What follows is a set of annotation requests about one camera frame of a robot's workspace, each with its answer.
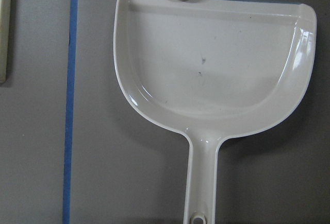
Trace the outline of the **beige plastic dustpan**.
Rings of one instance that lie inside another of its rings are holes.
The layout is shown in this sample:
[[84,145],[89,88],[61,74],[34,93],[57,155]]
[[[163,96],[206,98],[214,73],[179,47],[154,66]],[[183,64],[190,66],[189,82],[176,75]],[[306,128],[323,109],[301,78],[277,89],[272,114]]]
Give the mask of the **beige plastic dustpan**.
[[304,97],[317,16],[305,4],[117,0],[120,88],[148,121],[189,143],[184,223],[214,223],[221,145],[268,130]]

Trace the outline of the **wooden cutting board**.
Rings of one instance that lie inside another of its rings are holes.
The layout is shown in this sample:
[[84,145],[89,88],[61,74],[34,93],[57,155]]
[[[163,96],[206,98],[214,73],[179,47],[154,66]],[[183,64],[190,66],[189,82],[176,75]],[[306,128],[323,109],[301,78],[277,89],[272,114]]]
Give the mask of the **wooden cutting board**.
[[11,0],[1,0],[1,83],[6,81]]

